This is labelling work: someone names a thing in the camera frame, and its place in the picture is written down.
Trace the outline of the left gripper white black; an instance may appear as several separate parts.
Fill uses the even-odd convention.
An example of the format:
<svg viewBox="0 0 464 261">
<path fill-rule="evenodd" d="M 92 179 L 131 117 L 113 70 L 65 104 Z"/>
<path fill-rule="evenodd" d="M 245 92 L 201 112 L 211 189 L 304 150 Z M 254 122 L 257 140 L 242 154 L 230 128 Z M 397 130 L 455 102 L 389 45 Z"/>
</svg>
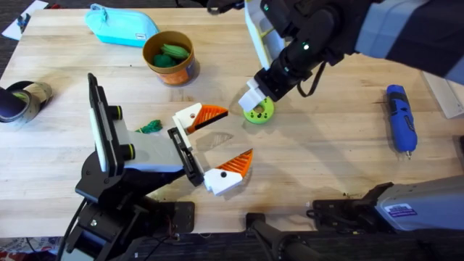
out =
<svg viewBox="0 0 464 261">
<path fill-rule="evenodd" d="M 129 131 L 119 121 L 115 144 L 94 123 L 95 151 L 84 162 L 75 191 L 93 203 L 126 203 L 186 176 L 194 186 L 204 181 L 209 192 L 220 196 L 244 180 L 253 149 L 203 174 L 181 133 L 192 134 L 227 116 L 225 107 L 196 103 L 174 114 L 176 128 L 167 131 L 167 138 Z"/>
</svg>

